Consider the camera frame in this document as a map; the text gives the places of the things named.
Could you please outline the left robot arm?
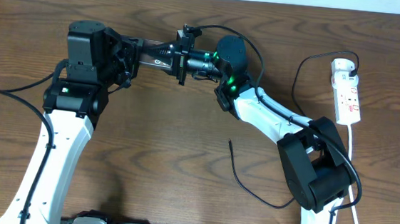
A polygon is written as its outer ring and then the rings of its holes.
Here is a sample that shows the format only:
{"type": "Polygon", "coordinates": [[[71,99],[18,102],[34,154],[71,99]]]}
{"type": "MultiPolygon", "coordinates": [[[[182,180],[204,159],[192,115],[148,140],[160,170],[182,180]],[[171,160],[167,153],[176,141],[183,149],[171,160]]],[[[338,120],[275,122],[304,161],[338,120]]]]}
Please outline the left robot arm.
{"type": "Polygon", "coordinates": [[[0,224],[61,224],[76,164],[107,106],[108,89],[127,88],[138,72],[142,39],[80,20],[68,27],[67,42],[68,57],[43,95],[36,149],[0,224]]]}

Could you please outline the white power strip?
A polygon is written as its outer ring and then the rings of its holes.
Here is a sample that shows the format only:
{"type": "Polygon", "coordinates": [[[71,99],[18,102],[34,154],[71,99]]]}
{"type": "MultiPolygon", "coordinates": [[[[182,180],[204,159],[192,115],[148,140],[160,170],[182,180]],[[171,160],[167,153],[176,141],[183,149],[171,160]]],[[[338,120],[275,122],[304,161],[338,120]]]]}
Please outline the white power strip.
{"type": "Polygon", "coordinates": [[[354,62],[345,58],[336,58],[331,62],[331,84],[334,92],[334,111],[336,122],[348,126],[360,122],[360,105],[358,94],[359,77],[354,62]]]}

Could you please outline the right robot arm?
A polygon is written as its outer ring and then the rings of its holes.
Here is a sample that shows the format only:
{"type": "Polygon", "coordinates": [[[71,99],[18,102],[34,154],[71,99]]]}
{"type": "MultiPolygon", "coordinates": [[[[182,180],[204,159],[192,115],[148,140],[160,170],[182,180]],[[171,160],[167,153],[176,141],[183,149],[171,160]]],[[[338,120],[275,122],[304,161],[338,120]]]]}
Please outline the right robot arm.
{"type": "Polygon", "coordinates": [[[179,30],[174,41],[148,44],[143,53],[168,66],[180,85],[187,75],[214,80],[217,102],[224,112],[254,126],[277,145],[290,193],[301,206],[301,224],[336,224],[337,212],[352,184],[360,185],[334,123],[299,115],[270,98],[248,72],[250,40],[233,33],[223,36],[214,51],[198,50],[199,29],[179,30]]]}

